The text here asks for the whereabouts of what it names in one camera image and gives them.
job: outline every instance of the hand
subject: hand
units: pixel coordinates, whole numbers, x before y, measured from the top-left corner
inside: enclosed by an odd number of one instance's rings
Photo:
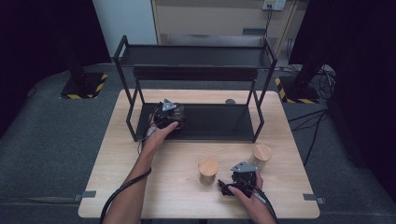
[[[175,121],[171,124],[169,124],[166,128],[160,129],[160,128],[155,128],[154,132],[151,134],[151,136],[146,140],[146,143],[142,149],[142,152],[145,150],[150,150],[150,151],[157,151],[157,149],[160,147],[160,145],[163,143],[163,140],[165,137],[171,133],[176,127],[178,123]]]
[[[256,171],[257,176],[257,186],[259,189],[262,189],[262,176],[260,175],[259,171]],[[228,187],[228,189],[233,193],[233,195],[241,201],[241,203],[247,209],[247,213],[250,218],[256,224],[269,224],[269,223],[276,223],[269,211],[269,209],[253,194],[250,198],[248,198],[241,190]]]

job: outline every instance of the power outlet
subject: power outlet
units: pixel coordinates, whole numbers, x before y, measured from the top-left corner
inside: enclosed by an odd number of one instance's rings
[[[262,10],[269,10],[268,6],[272,7],[274,11],[281,11],[285,7],[287,0],[264,0],[262,4]]]

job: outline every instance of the black mechanical device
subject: black mechanical device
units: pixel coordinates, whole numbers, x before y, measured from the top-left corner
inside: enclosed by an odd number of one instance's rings
[[[177,130],[183,128],[185,121],[184,105],[173,104],[169,100],[164,99],[163,103],[160,103],[154,109],[154,123],[158,128],[162,129],[175,121],[178,122]]]
[[[257,186],[257,178],[256,178],[256,170],[257,167],[251,165],[245,161],[241,161],[236,164],[232,169],[233,175],[231,178],[233,179],[232,184],[224,184],[221,180],[219,180],[219,186],[221,188],[221,193],[226,196],[233,196],[233,193],[228,189],[229,186],[240,189],[244,194],[250,198],[253,190]]]

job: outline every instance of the yellow and black hazard tape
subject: yellow and black hazard tape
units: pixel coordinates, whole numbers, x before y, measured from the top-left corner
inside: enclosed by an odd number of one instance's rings
[[[106,78],[107,75],[103,74],[102,79],[100,80],[100,83],[96,87],[96,91],[93,94],[61,94],[61,99],[93,99],[99,95],[99,92],[105,85]]]
[[[277,77],[275,79],[275,83],[277,86],[277,89],[279,90],[279,96],[280,99],[282,100],[283,103],[297,103],[297,104],[319,104],[320,101],[317,99],[290,99],[285,93],[285,90],[283,89],[282,83],[280,82],[280,79]]]

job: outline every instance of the wooden lid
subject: wooden lid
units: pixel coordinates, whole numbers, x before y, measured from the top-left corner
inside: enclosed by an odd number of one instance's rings
[[[253,148],[253,155],[256,157],[257,160],[260,161],[269,161],[272,157],[271,148],[269,148],[265,144],[256,145]]]
[[[211,176],[218,172],[219,164],[218,161],[213,158],[204,158],[199,162],[198,169],[202,175]]]

